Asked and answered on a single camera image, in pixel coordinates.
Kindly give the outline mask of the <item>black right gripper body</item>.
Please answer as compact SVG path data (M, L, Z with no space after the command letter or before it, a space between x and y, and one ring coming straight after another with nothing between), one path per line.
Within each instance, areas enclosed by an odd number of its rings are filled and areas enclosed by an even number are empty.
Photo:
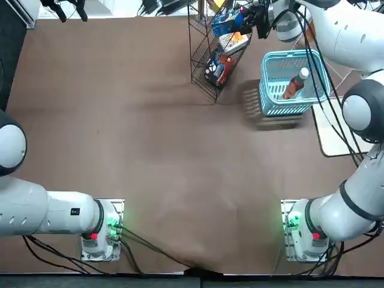
M270 24L269 24L269 1L253 1L249 7L252 26L257 29L259 39L267 39Z

